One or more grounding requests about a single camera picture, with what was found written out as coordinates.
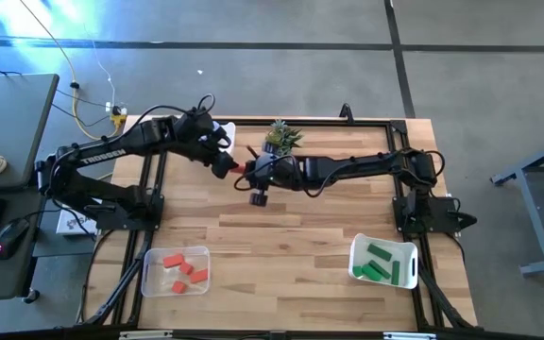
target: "red block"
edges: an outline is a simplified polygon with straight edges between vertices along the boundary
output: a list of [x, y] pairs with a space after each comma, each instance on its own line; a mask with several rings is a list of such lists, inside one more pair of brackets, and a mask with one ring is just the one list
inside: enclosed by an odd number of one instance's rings
[[180, 265], [184, 263], [184, 255], [177, 254], [174, 256], [167, 256], [162, 259], [162, 266], [165, 268], [171, 268], [172, 266]]
[[179, 265], [179, 271], [186, 275], [190, 275], [190, 273], [193, 272], [193, 269], [195, 268], [189, 265], [188, 263], [182, 263]]
[[190, 276], [190, 283], [197, 283], [206, 280], [209, 277], [209, 270], [203, 269]]
[[182, 281], [175, 281], [174, 286], [171, 287], [171, 290], [176, 294], [184, 294], [184, 292], [186, 291], [186, 288], [188, 288], [186, 283]]

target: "concrete floor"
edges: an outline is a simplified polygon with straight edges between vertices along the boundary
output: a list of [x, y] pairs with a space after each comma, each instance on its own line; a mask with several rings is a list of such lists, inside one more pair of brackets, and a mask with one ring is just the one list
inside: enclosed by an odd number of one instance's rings
[[[22, 8], [2, 2], [0, 36], [46, 37]], [[382, 0], [27, 3], [67, 39], [86, 39], [85, 23], [97, 40], [115, 42], [391, 42]], [[394, 0], [394, 6], [402, 43], [544, 45], [544, 1]], [[67, 53], [83, 97], [109, 101], [94, 52]], [[358, 117], [404, 117], [392, 51], [99, 49], [98, 55], [131, 113], [159, 103], [193, 106], [213, 92], [216, 114], [335, 116], [349, 102]], [[450, 191], [479, 218], [462, 242], [480, 325], [544, 335], [544, 275], [519, 274], [520, 264], [542, 258], [519, 189], [488, 181], [544, 145], [544, 53], [407, 52], [404, 59], [416, 117], [433, 119], [447, 157]], [[59, 88], [69, 90], [69, 70], [55, 48], [20, 41], [0, 47], [0, 69], [58, 73]], [[57, 95], [56, 102], [70, 109], [68, 98]], [[79, 111], [89, 122], [105, 114], [84, 104]], [[91, 131], [109, 133], [111, 126]], [[71, 118], [52, 110], [40, 156], [86, 141]], [[86, 256], [40, 260], [34, 286], [42, 298], [32, 305], [0, 301], [0, 332], [73, 324], [86, 265]]]

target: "green wooden block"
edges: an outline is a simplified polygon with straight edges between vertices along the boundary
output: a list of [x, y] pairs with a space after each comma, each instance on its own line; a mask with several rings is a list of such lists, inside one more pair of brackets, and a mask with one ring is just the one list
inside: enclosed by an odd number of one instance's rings
[[392, 262], [392, 284], [398, 285], [400, 279], [400, 262]]
[[379, 248], [378, 246], [375, 246], [373, 244], [368, 245], [368, 252], [380, 257], [381, 259], [384, 259], [386, 261], [392, 260], [392, 254]]
[[381, 267], [378, 263], [376, 263], [373, 260], [369, 261], [368, 265], [372, 266], [375, 270], [379, 272], [379, 274], [381, 274], [386, 279], [389, 279], [389, 277], [391, 276], [385, 269], [383, 269], [383, 267]]
[[363, 265], [363, 273], [373, 281], [380, 281], [382, 279], [382, 274], [369, 264]]
[[363, 268], [360, 265], [354, 265], [351, 268], [351, 272], [356, 278], [360, 278], [361, 276], [363, 276]]

